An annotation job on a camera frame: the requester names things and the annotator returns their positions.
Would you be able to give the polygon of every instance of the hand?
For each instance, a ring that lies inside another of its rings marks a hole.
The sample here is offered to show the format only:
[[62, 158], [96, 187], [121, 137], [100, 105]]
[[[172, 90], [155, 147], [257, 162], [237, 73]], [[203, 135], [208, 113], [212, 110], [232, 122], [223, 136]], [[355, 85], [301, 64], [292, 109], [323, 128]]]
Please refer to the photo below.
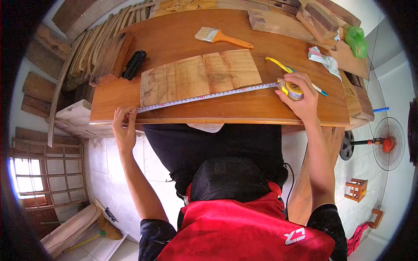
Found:
[[[137, 110], [133, 107], [122, 108], [119, 107], [115, 110], [115, 116], [113, 118], [113, 134], [115, 135], [116, 144], [119, 149], [119, 153], [129, 154], [132, 153], [132, 150], [136, 143], [136, 134], [135, 134], [135, 120], [136, 120]], [[129, 118], [128, 128], [122, 127], [122, 122], [124, 119]]]
[[305, 73], [288, 73], [285, 74], [285, 80], [297, 84], [301, 88], [303, 99], [294, 101], [281, 90], [276, 90], [275, 93], [303, 121], [303, 124], [306, 125], [318, 121], [318, 116], [316, 115], [318, 92], [312, 86], [309, 77]]

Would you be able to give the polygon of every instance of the broom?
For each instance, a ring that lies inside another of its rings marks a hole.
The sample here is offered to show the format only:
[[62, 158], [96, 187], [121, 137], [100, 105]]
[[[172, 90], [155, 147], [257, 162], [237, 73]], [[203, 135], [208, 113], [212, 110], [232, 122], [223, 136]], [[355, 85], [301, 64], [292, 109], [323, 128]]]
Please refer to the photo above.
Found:
[[85, 243], [87, 243], [87, 242], [89, 242], [89, 241], [91, 241], [91, 240], [93, 240], [93, 239], [95, 239], [95, 238], [97, 238], [97, 237], [99, 237], [99, 236], [105, 236], [106, 238], [108, 238], [108, 239], [111, 239], [111, 240], [120, 240], [120, 239], [122, 239], [123, 238], [123, 235], [122, 235], [122, 233], [119, 231], [119, 229], [117, 229], [116, 227], [114, 227], [104, 216], [103, 216], [103, 213], [102, 214], [100, 214], [100, 216], [99, 216], [99, 218], [98, 218], [98, 220], [97, 220], [97, 224], [99, 225], [99, 228], [100, 228], [100, 233], [99, 234], [97, 234], [97, 235], [95, 235], [94, 237], [92, 237], [92, 238], [90, 238], [90, 239], [87, 239], [86, 241], [84, 241], [84, 242], [82, 242], [82, 243], [80, 243], [80, 244], [78, 244], [78, 245], [75, 245], [75, 246], [73, 246], [73, 247], [70, 247], [70, 248], [68, 248], [68, 249], [66, 249], [66, 250], [64, 250], [64, 252], [67, 252], [67, 251], [70, 251], [70, 250], [72, 250], [72, 249], [74, 249], [74, 248], [77, 248], [77, 247], [79, 247], [79, 246], [81, 246], [81, 245], [84, 245]]

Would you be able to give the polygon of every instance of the red cloth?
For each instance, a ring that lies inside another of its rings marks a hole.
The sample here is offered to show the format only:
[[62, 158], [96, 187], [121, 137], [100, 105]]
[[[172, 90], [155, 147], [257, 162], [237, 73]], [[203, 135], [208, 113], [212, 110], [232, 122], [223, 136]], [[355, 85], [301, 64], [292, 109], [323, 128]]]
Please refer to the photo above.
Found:
[[347, 256], [356, 251], [360, 245], [360, 239], [362, 239], [363, 232], [369, 227], [369, 222], [359, 225], [354, 232], [354, 235], [347, 239]]
[[323, 232], [285, 220], [280, 187], [247, 203], [191, 202], [181, 211], [178, 234], [158, 260], [328, 260], [334, 240]]

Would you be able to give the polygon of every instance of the green plastic bag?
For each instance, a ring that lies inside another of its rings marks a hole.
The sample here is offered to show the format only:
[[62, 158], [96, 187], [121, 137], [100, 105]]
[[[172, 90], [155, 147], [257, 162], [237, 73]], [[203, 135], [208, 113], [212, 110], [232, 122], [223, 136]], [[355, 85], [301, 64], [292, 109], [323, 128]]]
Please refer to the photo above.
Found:
[[345, 41], [350, 46], [354, 57], [366, 58], [368, 44], [364, 39], [364, 31], [360, 27], [353, 26], [345, 35]]

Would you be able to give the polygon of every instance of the workbench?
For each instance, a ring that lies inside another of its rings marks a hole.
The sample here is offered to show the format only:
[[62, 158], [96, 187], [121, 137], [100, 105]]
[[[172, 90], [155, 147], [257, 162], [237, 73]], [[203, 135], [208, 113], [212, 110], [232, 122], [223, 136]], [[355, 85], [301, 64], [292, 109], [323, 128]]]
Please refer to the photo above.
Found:
[[[318, 117], [322, 126], [349, 126], [346, 98], [339, 78], [325, 67], [308, 60], [313, 45], [294, 38], [251, 29], [248, 14], [242, 10], [194, 10], [159, 16], [124, 28], [134, 35], [124, 64], [133, 53], [148, 54], [137, 76], [117, 79], [96, 87], [90, 123], [111, 123], [119, 106], [139, 106], [141, 73], [157, 66], [206, 53], [243, 49], [227, 42], [208, 43], [194, 39], [202, 27], [221, 29], [225, 35], [251, 43], [250, 50], [263, 84], [283, 78], [285, 71], [269, 56], [308, 74], [313, 83], [328, 93], [319, 95]], [[256, 123], [293, 124], [302, 121], [274, 93], [275, 88], [200, 100], [138, 114], [138, 124], [147, 123]]]

